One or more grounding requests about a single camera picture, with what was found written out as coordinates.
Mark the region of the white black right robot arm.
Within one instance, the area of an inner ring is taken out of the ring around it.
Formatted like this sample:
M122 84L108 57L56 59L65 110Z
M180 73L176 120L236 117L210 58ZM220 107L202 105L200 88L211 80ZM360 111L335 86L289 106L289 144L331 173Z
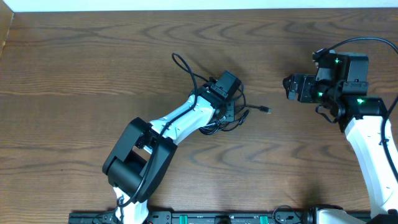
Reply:
M358 159L371 204L370 223L397 223L397 148L383 100L368 96L366 54L328 50L313 56L314 75L283 79L289 100L315 103L337 123Z

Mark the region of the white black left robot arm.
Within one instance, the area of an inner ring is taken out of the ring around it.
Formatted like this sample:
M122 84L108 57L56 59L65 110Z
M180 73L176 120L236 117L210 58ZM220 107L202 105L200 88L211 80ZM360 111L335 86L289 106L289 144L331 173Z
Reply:
M147 201L162 181L177 146L196 130L214 130L240 84L223 80L195 87L188 100L149 122L133 119L105 160L102 171L117 196L117 223L143 223Z

